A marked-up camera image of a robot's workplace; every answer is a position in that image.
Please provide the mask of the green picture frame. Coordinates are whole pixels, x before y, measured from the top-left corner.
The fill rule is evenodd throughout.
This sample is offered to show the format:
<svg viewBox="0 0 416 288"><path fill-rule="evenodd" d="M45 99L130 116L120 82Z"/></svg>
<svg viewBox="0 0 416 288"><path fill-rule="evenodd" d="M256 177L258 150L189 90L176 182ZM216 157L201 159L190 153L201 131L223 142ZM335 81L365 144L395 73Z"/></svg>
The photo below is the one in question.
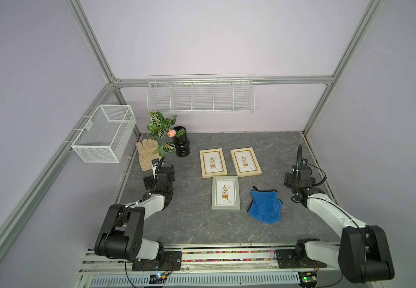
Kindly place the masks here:
<svg viewBox="0 0 416 288"><path fill-rule="evenodd" d="M240 211L237 176L214 176L212 181L213 211Z"/></svg>

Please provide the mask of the gold frame with deer print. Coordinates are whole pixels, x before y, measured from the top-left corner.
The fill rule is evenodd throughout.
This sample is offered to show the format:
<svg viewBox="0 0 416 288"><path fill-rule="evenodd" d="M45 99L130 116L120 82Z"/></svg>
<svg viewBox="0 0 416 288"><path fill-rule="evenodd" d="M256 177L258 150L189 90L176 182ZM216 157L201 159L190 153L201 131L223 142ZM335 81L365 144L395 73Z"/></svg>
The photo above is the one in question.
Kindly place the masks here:
<svg viewBox="0 0 416 288"><path fill-rule="evenodd" d="M201 150L200 161L203 179L228 175L224 154L221 148Z"/></svg>

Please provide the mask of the green artificial plant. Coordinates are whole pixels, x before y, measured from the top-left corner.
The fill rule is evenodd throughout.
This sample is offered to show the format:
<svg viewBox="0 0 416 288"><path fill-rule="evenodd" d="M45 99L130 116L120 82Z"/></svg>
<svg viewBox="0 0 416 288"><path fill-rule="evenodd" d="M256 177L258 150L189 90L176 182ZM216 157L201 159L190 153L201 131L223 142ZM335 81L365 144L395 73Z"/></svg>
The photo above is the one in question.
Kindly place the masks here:
<svg viewBox="0 0 416 288"><path fill-rule="evenodd" d="M172 142L172 137L176 132L173 130L176 127L177 115L166 118L161 112L148 112L150 121L147 124L147 129L150 131L150 137L153 140L162 139L167 136L170 141L166 141L159 145L158 154L163 157L168 153L175 152L175 146Z"/></svg>

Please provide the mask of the cream work glove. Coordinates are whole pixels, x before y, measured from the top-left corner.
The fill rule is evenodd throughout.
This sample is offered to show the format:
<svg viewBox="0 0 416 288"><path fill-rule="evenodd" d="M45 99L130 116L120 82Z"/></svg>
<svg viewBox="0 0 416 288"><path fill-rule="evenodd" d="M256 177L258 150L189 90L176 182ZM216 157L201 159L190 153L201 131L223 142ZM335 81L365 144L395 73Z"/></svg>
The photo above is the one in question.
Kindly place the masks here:
<svg viewBox="0 0 416 288"><path fill-rule="evenodd" d="M153 169L153 160L161 159L161 156L158 154L158 148L159 144L156 140L144 139L137 142L139 164L143 172Z"/></svg>

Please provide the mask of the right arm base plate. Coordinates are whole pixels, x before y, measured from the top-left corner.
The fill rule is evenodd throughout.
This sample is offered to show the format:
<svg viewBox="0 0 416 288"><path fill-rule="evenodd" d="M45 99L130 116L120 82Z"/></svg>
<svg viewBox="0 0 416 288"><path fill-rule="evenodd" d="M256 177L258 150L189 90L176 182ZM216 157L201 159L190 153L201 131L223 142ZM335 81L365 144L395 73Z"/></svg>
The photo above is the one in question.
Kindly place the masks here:
<svg viewBox="0 0 416 288"><path fill-rule="evenodd" d="M280 249L274 251L274 259L277 261L280 269L285 268L309 268L319 270L327 268L327 264L316 260L311 260L305 254L297 253L291 249Z"/></svg>

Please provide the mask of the glossy black vase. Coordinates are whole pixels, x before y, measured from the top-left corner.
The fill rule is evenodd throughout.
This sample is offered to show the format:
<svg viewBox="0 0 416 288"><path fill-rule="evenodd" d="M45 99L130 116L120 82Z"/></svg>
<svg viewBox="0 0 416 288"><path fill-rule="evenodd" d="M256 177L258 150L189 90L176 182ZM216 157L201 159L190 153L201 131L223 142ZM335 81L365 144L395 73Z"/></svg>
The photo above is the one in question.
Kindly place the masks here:
<svg viewBox="0 0 416 288"><path fill-rule="evenodd" d="M176 149L176 155L178 157L187 157L190 155L190 140L185 127L176 126L173 128L176 132L175 136L172 137L172 142Z"/></svg>

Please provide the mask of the gold frame with plant print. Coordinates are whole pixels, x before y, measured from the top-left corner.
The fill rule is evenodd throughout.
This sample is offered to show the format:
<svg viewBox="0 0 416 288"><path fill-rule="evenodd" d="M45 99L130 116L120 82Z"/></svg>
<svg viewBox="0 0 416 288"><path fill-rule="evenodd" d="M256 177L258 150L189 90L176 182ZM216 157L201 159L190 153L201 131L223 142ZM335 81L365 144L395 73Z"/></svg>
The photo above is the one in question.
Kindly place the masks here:
<svg viewBox="0 0 416 288"><path fill-rule="evenodd" d="M238 177L261 175L262 170L258 164L253 148L240 148L230 151L236 175Z"/></svg>

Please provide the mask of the aluminium rail base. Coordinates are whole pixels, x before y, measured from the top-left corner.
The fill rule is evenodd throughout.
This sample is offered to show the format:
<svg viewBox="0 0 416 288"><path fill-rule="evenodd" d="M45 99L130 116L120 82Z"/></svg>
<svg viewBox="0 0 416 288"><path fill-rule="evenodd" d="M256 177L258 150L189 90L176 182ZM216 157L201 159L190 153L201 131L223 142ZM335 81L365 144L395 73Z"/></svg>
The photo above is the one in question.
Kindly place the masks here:
<svg viewBox="0 0 416 288"><path fill-rule="evenodd" d="M169 245L182 252L180 271L132 271L133 262L87 252L76 288L352 288L340 270L328 266L280 269L274 251L292 243Z"/></svg>

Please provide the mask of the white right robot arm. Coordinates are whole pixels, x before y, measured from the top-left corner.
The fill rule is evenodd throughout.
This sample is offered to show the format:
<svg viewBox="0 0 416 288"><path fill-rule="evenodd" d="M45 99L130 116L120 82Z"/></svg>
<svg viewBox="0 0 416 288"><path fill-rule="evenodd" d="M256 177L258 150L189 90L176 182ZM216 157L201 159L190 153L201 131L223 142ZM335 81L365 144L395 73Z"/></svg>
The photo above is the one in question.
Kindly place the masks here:
<svg viewBox="0 0 416 288"><path fill-rule="evenodd" d="M338 246L316 238L298 240L297 262L309 260L338 268L351 283L391 280L395 268L385 231L354 218L320 189L322 182L312 176L311 164L299 160L287 172L284 184L290 188L292 201L318 215L340 238Z"/></svg>

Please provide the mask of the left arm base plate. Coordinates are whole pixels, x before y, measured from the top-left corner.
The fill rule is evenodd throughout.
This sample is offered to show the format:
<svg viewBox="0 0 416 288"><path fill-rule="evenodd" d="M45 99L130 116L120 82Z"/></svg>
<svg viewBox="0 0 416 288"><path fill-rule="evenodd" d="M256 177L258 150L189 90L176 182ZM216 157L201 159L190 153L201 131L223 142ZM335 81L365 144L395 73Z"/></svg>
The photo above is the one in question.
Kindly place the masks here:
<svg viewBox="0 0 416 288"><path fill-rule="evenodd" d="M135 260L132 271L180 271L182 264L182 252L161 250L152 260Z"/></svg>

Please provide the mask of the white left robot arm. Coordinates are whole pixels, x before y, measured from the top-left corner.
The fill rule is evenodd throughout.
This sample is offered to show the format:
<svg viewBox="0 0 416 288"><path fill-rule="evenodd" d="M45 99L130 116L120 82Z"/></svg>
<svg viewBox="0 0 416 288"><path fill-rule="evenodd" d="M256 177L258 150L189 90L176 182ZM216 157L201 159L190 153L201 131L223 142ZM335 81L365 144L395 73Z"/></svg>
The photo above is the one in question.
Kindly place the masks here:
<svg viewBox="0 0 416 288"><path fill-rule="evenodd" d="M174 167L157 168L154 176L144 179L149 192L127 205L109 207L94 251L97 256L128 261L164 263L164 246L144 238L144 221L167 208L174 194Z"/></svg>

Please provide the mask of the blue microfiber cloth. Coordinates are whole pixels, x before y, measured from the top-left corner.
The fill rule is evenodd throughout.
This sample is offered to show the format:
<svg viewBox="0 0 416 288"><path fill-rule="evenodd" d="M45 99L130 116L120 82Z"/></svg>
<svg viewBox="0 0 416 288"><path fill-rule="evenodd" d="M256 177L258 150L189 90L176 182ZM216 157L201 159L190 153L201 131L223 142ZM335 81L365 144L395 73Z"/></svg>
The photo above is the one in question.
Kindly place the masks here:
<svg viewBox="0 0 416 288"><path fill-rule="evenodd" d="M280 210L283 202L278 198L276 190L260 190L253 186L250 195L252 201L247 212L252 218L264 224L274 224L281 221Z"/></svg>

